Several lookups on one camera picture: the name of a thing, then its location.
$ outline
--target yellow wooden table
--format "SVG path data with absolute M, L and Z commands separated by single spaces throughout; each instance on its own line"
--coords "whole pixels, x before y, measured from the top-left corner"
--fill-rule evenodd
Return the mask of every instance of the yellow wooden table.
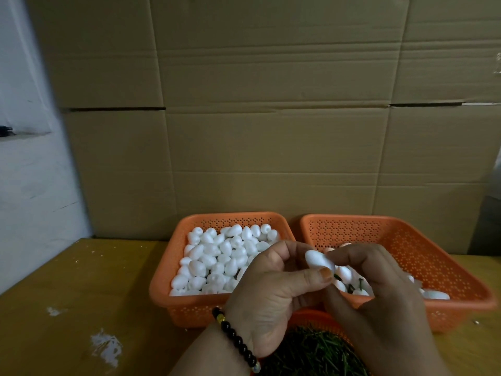
M 149 300 L 165 247 L 82 239 L 1 295 L 0 375 L 167 374 L 200 330 L 175 327 Z M 499 296 L 501 259 L 455 258 Z M 101 357 L 105 346 L 91 340 L 104 335 L 122 351 L 110 363 L 110 354 Z M 501 374 L 499 311 L 473 316 L 436 341 L 455 375 Z

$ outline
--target green plastic stem pile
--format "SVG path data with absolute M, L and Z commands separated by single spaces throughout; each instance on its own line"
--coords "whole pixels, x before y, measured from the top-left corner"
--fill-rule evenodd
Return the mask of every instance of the green plastic stem pile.
M 353 348 L 329 331 L 297 327 L 263 360 L 262 376 L 368 376 Z

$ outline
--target orange-brown fingernail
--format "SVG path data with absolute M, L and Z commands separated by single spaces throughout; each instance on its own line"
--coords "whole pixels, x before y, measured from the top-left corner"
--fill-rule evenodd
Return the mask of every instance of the orange-brown fingernail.
M 322 278 L 324 279 L 325 282 L 330 281 L 334 277 L 329 268 L 320 269 L 320 274 L 322 275 Z

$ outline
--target black beaded bracelet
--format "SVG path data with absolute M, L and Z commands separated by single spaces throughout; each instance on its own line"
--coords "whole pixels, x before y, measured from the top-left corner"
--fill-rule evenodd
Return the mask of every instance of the black beaded bracelet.
M 228 339 L 233 342 L 233 345 L 236 347 L 236 349 L 238 349 L 240 355 L 243 356 L 243 359 L 252 369 L 252 372 L 259 373 L 261 371 L 261 364 L 259 363 L 259 360 L 253 355 L 252 351 L 247 348 L 247 346 L 243 342 L 243 339 L 236 334 L 235 329 L 231 328 L 231 325 L 224 317 L 222 310 L 218 307 L 215 307 L 212 310 L 212 316 L 221 326 L 222 331 L 226 334 Z

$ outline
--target black bead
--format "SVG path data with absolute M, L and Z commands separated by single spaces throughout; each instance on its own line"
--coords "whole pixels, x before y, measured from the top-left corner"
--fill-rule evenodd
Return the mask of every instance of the black bead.
M 238 346 L 238 351 L 240 352 L 240 355 L 245 354 L 247 351 L 247 346 L 244 343 L 242 343 L 241 345 Z
M 236 331 L 234 328 L 229 328 L 228 331 L 226 331 L 226 336 L 228 339 L 233 340 L 233 338 L 236 336 Z
M 257 362 L 258 362 L 258 360 L 255 358 L 255 356 L 254 356 L 254 355 L 252 355 L 252 356 L 250 357 L 250 359 L 249 359 L 249 360 L 247 360 L 247 365 L 248 365 L 249 367 L 251 367 L 251 368 L 252 368 L 252 367 L 254 367 L 254 366 L 255 366 L 255 364 L 256 364 Z
M 220 314 L 222 314 L 222 311 L 219 307 L 212 309 L 212 316 L 214 317 L 214 319 L 217 319 L 217 316 Z
M 227 320 L 224 320 L 223 322 L 221 322 L 221 329 L 222 329 L 222 332 L 228 332 L 228 330 L 231 329 L 231 325 L 229 324 L 229 322 Z
M 253 357 L 252 352 L 249 350 L 245 351 L 242 355 L 243 359 L 247 362 Z
M 233 338 L 233 344 L 235 345 L 236 348 L 238 348 L 238 346 L 241 345 L 242 343 L 243 343 L 243 339 L 241 336 L 236 335 Z

